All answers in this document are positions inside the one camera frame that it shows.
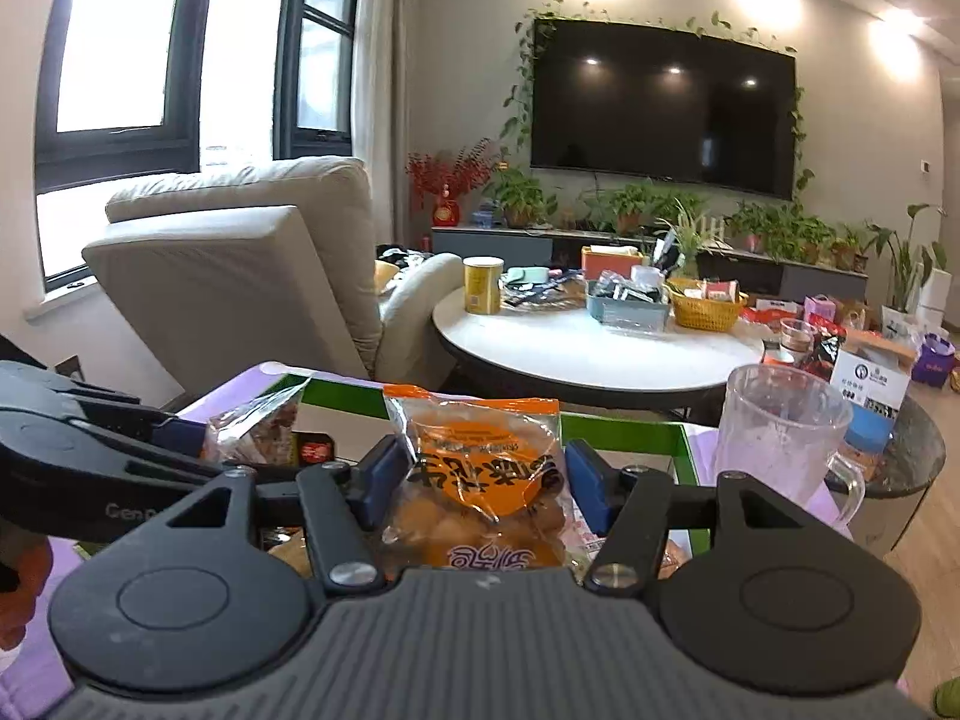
tv screen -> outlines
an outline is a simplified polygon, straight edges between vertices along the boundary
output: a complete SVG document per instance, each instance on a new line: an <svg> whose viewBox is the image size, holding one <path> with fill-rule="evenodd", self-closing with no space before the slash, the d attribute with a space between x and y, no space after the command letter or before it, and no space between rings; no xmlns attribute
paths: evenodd
<svg viewBox="0 0 960 720"><path fill-rule="evenodd" d="M655 26L536 29L531 164L790 199L790 55Z"/></svg>

glass pitcher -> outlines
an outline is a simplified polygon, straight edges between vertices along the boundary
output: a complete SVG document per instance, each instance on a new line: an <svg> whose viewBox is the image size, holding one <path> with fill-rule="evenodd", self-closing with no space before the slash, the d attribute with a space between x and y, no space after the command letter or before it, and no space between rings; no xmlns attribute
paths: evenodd
<svg viewBox="0 0 960 720"><path fill-rule="evenodd" d="M836 524L863 503L859 466L837 454L853 407L827 382L784 365L744 365L727 380L727 400L713 455L714 478L746 471L799 506L816 493L827 470L848 488Z"/></svg>

red decoration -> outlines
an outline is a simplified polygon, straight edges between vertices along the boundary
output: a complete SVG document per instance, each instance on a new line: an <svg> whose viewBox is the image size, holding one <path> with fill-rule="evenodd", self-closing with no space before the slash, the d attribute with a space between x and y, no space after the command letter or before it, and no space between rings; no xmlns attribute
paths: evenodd
<svg viewBox="0 0 960 720"><path fill-rule="evenodd" d="M490 180L493 166L500 155L491 151L491 140L483 138L467 151L461 148L455 159L448 152L410 154L407 173L413 183L418 208L424 208L424 195L433 194L436 204L433 223L440 227L455 227L460 221L458 197L483 186Z"/></svg>

red flower arrangement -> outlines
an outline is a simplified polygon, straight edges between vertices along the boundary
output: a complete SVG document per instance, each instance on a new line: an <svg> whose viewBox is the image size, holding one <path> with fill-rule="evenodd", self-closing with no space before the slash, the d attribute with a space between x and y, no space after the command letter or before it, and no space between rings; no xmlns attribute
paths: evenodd
<svg viewBox="0 0 960 720"><path fill-rule="evenodd" d="M448 151L435 155L410 154L407 157L407 173L414 186L414 197L419 208L424 208L424 195L435 194L438 201L455 201L462 194L483 186L490 180L493 166L500 154L491 148L490 138L483 138L467 151L461 148L455 159Z"/></svg>

yellow can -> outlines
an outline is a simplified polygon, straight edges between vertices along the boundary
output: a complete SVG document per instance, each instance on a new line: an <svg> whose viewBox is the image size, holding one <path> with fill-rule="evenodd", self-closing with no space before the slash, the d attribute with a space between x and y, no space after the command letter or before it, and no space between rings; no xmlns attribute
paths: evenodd
<svg viewBox="0 0 960 720"><path fill-rule="evenodd" d="M499 257L467 257L464 260L464 309L469 314L500 313Z"/></svg>

